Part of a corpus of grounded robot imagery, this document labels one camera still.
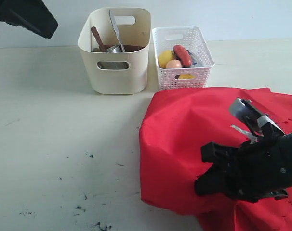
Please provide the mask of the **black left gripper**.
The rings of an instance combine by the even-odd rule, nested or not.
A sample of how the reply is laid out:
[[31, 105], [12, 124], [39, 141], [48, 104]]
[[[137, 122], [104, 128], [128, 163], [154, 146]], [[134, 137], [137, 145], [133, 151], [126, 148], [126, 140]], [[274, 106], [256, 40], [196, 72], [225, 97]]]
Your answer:
[[0, 0], [0, 22], [21, 26], [50, 39], [58, 22], [41, 0]]

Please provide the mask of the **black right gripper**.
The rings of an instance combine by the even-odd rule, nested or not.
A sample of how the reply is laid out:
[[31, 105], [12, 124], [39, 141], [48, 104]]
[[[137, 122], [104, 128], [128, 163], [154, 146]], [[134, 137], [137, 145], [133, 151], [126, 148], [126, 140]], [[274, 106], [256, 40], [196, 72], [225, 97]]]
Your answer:
[[212, 166], [194, 182], [198, 196], [222, 193], [256, 203], [285, 199], [292, 187], [292, 133], [239, 148], [210, 142], [202, 146], [201, 156]]

